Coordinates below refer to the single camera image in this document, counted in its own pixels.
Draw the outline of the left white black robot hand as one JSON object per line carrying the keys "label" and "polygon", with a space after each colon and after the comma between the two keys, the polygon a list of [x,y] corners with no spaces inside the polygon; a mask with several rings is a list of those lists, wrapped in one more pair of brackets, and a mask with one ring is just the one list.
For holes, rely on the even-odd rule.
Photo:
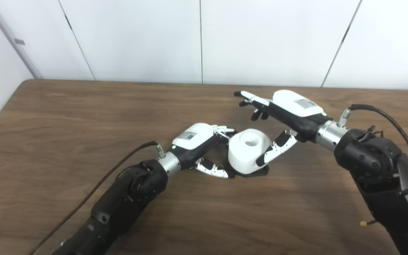
{"label": "left white black robot hand", "polygon": [[180,170],[196,169],[219,178],[235,178],[235,173],[205,158],[205,154],[218,144],[228,145],[237,131],[227,126],[195,123],[176,137],[159,163],[168,176]]}

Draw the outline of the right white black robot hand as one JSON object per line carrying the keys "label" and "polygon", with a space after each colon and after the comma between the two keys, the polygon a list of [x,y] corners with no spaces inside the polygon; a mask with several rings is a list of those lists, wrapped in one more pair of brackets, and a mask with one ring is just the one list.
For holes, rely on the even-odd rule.
{"label": "right white black robot hand", "polygon": [[319,105],[290,90],[276,91],[270,100],[247,91],[236,91],[234,96],[243,99],[240,107],[252,105],[256,108],[252,121],[272,117],[288,127],[256,159],[258,166],[267,165],[297,142],[316,142],[319,128],[333,121]]}

